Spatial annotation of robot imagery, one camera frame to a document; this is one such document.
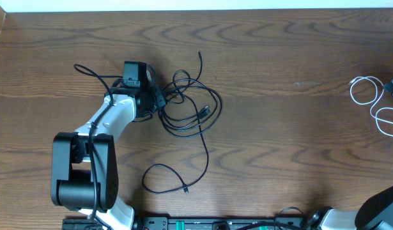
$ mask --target tangled cable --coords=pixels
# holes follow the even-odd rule
[[[162,90],[167,104],[169,103],[169,104],[179,105],[179,104],[183,104],[185,102],[185,100],[189,100],[190,102],[192,102],[192,104],[195,108],[195,114],[191,115],[187,118],[176,119],[176,118],[172,118],[171,116],[169,116],[165,110],[166,107],[163,107],[163,108],[161,108],[161,110],[158,111],[158,117],[162,123],[162,126],[165,128],[165,130],[169,134],[173,135],[174,137],[187,138],[187,137],[194,137],[197,135],[201,136],[203,147],[206,152],[206,166],[204,168],[203,173],[198,177],[198,179],[196,179],[192,183],[186,184],[184,182],[184,180],[182,179],[182,177],[173,168],[169,167],[168,165],[165,165],[165,164],[152,165],[144,172],[143,179],[142,179],[142,185],[145,190],[147,190],[148,192],[151,192],[153,194],[166,194],[166,193],[170,193],[170,192],[179,191],[182,189],[184,192],[188,193],[189,192],[188,188],[191,187],[192,185],[195,185],[197,182],[199,182],[208,170],[209,151],[208,151],[208,148],[206,147],[206,143],[203,139],[203,133],[206,132],[207,130],[209,130],[213,126],[213,124],[217,121],[217,119],[219,118],[219,116],[222,112],[223,101],[222,101],[222,98],[220,97],[220,95],[215,90],[207,88],[204,84],[202,84],[198,81],[201,76],[202,67],[203,67],[202,55],[201,55],[200,51],[198,51],[198,54],[199,54],[199,60],[201,62],[201,67],[200,67],[199,75],[197,76],[197,78],[192,79],[190,77],[190,74],[186,70],[179,70],[173,75],[172,82],[169,83]],[[176,76],[179,73],[184,73],[187,76],[187,78],[176,80]],[[178,83],[180,83],[180,82],[186,82],[186,85],[178,86]],[[206,106],[204,109],[202,109],[199,112],[197,109],[197,106],[195,104],[195,101],[193,101],[193,99],[191,97],[187,96],[184,93],[188,89],[202,89],[202,90],[208,91],[209,94],[212,96],[213,100],[215,101],[214,110],[212,112],[210,112],[209,107]],[[180,98],[180,101],[179,102],[174,101],[175,98]],[[177,124],[174,125],[174,123],[181,123],[181,122],[186,122],[186,121],[189,121],[189,122],[187,122],[186,125],[177,125]],[[208,124],[208,125],[206,128],[202,128],[203,124]],[[194,132],[192,134],[187,134],[187,135],[180,134],[181,132],[188,132],[188,131],[191,131],[195,128],[198,130],[197,132]],[[164,167],[166,169],[169,169],[171,172],[173,172],[179,178],[182,186],[178,187],[178,188],[173,188],[170,190],[161,191],[161,192],[156,192],[156,191],[148,188],[148,186],[145,185],[145,178],[146,178],[147,173],[155,167]]]
[[[382,96],[383,96],[383,89],[382,89],[381,95],[378,96],[378,86],[376,85],[375,81],[373,81],[372,79],[373,79],[373,80],[376,80],[377,82],[379,82],[379,83],[381,84],[381,86],[383,87],[382,81],[381,81],[380,79],[377,79],[376,77],[373,77],[373,76],[368,76],[368,77],[355,77],[353,80],[350,81],[350,84],[351,84],[351,88],[350,88],[350,95],[351,95],[351,98],[352,98],[352,100],[353,100],[355,103],[357,103],[357,104],[359,104],[359,105],[367,105],[367,104],[373,103],[373,105],[372,105],[371,108],[369,109],[369,113],[370,113],[370,115],[375,119],[376,127],[378,128],[378,130],[379,130],[381,133],[393,137],[393,134],[388,134],[387,132],[383,131],[383,130],[381,129],[381,127],[380,127],[379,122],[378,122],[378,121],[382,121],[382,122],[390,123],[390,124],[393,125],[393,122],[392,122],[392,121],[388,121],[388,120],[386,120],[386,119],[378,118],[378,113],[379,113],[380,111],[385,110],[385,109],[388,109],[388,110],[392,110],[392,111],[393,111],[393,108],[392,108],[392,107],[382,107],[381,109],[378,109],[378,110],[375,112],[375,115],[373,114],[373,107],[381,100],[381,98],[382,98]],[[354,87],[354,85],[356,85],[356,83],[358,83],[358,82],[360,82],[360,81],[362,81],[362,80],[370,81],[370,82],[372,82],[372,83],[374,84],[374,86],[375,86],[375,98],[374,98],[374,100],[371,100],[370,102],[361,103],[361,102],[356,101],[356,99],[354,99],[354,96],[353,96],[353,93],[352,93],[352,88]]]

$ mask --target white cable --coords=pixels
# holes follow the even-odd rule
[[[350,81],[350,84],[351,84],[351,88],[350,88],[350,95],[351,95],[351,98],[352,98],[352,100],[353,100],[355,103],[357,103],[357,104],[359,104],[359,105],[367,105],[367,104],[374,103],[373,106],[371,106],[371,108],[369,109],[369,113],[370,113],[370,115],[375,119],[376,127],[378,127],[378,130],[379,130],[381,133],[393,137],[393,134],[388,134],[388,133],[384,132],[384,131],[381,129],[379,123],[378,123],[378,121],[383,121],[383,122],[386,122],[386,123],[393,124],[392,121],[387,121],[386,119],[378,118],[378,113],[379,113],[380,111],[382,111],[382,110],[384,110],[384,109],[393,110],[393,108],[392,108],[392,107],[382,107],[381,109],[378,109],[378,111],[376,111],[375,116],[373,115],[373,107],[381,100],[381,97],[382,97],[382,95],[383,95],[383,89],[382,89],[381,95],[378,97],[378,86],[376,85],[376,83],[375,83],[372,79],[378,81],[378,82],[381,84],[381,86],[383,87],[382,81],[380,81],[380,80],[377,79],[376,77],[373,77],[373,76],[368,76],[368,77],[355,77],[354,79],[352,79],[352,81]],[[357,82],[362,81],[362,80],[368,80],[368,81],[372,82],[372,83],[374,84],[374,86],[375,86],[375,98],[374,98],[374,100],[371,100],[370,102],[360,103],[360,102],[356,101],[356,99],[355,99],[354,96],[352,95],[352,87],[354,87],[354,85],[356,85]]]

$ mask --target wooden table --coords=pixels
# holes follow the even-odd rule
[[[129,124],[116,144],[129,205],[173,217],[262,217],[286,206],[353,210],[393,185],[393,138],[348,85],[358,75],[393,78],[393,10],[11,13],[0,42],[0,229],[59,229],[76,215],[50,200],[52,140],[87,122],[105,89],[74,63],[120,75],[124,60],[138,60],[169,82],[182,68],[196,76],[197,50],[201,82],[224,100],[205,135],[208,173],[188,195],[145,192],[141,177],[154,163],[196,179],[204,149],[158,119]],[[367,83],[355,92],[374,96]],[[203,107],[206,95],[194,94]],[[393,106],[388,94],[384,105]],[[163,169],[149,176],[157,190],[180,185]]]

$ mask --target green terminal block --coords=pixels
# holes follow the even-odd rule
[[[176,221],[176,230],[185,230],[185,222],[184,221]]]

